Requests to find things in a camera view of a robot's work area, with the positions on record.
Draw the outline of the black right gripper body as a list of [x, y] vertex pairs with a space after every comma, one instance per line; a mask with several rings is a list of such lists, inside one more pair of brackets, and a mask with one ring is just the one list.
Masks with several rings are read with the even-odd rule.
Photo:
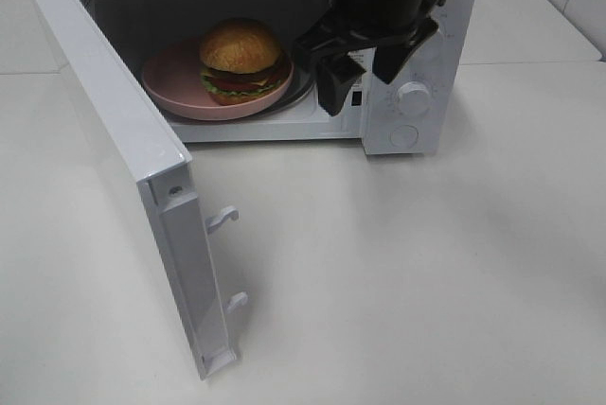
[[292, 58], [301, 67], [311, 67], [322, 58], [357, 49], [393, 44], [414, 44], [419, 49], [437, 31], [432, 11], [445, 3], [446, 0], [331, 0], [329, 10], [296, 38]]

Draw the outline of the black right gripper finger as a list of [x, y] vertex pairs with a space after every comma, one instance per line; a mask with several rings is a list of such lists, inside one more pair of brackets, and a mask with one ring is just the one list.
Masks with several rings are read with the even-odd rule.
[[345, 53], [322, 58], [315, 71], [318, 103], [330, 116], [337, 116], [364, 68]]
[[390, 84], [418, 49], [414, 44], [378, 46], [375, 51], [372, 72], [385, 84]]

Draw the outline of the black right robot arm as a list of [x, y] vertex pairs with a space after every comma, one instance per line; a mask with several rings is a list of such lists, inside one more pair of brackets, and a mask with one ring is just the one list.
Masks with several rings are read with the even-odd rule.
[[338, 115], [365, 69], [351, 52], [373, 49], [372, 73], [391, 83], [438, 30], [432, 10], [446, 0], [331, 0], [329, 9], [294, 40], [293, 62], [310, 73], [319, 105]]

